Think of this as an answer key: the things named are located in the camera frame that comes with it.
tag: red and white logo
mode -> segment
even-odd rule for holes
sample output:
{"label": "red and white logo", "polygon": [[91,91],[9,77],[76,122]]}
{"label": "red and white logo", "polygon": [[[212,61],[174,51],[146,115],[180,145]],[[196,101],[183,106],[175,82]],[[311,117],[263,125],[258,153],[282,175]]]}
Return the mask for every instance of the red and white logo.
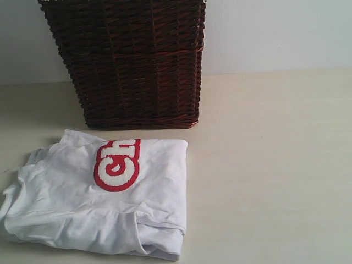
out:
{"label": "red and white logo", "polygon": [[140,139],[108,141],[100,147],[94,167],[94,180],[107,191],[124,191],[139,174]]}

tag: wicker basket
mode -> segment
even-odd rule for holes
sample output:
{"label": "wicker basket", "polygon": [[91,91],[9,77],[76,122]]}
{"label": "wicker basket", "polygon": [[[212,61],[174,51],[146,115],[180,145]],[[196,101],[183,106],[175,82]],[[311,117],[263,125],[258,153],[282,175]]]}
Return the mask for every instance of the wicker basket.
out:
{"label": "wicker basket", "polygon": [[198,122],[204,0],[39,0],[86,123]]}

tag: woven basket weave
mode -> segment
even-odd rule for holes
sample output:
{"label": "woven basket weave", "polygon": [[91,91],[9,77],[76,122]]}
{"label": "woven basket weave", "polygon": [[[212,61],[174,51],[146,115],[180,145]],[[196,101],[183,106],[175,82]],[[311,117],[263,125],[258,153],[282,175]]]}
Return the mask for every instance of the woven basket weave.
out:
{"label": "woven basket weave", "polygon": [[39,0],[86,123],[198,122],[204,0]]}

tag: folded white shirt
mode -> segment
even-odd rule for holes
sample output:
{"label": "folded white shirt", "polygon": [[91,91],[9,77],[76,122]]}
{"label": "folded white shirt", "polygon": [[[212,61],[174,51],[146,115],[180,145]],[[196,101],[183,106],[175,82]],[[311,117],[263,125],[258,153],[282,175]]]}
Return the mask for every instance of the folded white shirt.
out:
{"label": "folded white shirt", "polygon": [[4,191],[13,241],[178,260],[186,232],[183,140],[117,140],[66,130],[32,152]]}

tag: beige tabletop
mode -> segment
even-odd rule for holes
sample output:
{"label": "beige tabletop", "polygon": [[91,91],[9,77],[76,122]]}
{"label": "beige tabletop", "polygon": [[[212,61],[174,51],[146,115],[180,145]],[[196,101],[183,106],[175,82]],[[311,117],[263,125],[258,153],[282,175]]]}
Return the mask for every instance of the beige tabletop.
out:
{"label": "beige tabletop", "polygon": [[[72,84],[2,86],[0,190],[66,128],[189,142],[180,263],[352,263],[352,69],[204,76],[188,130],[89,130]],[[170,263],[0,238],[0,263],[22,262]]]}

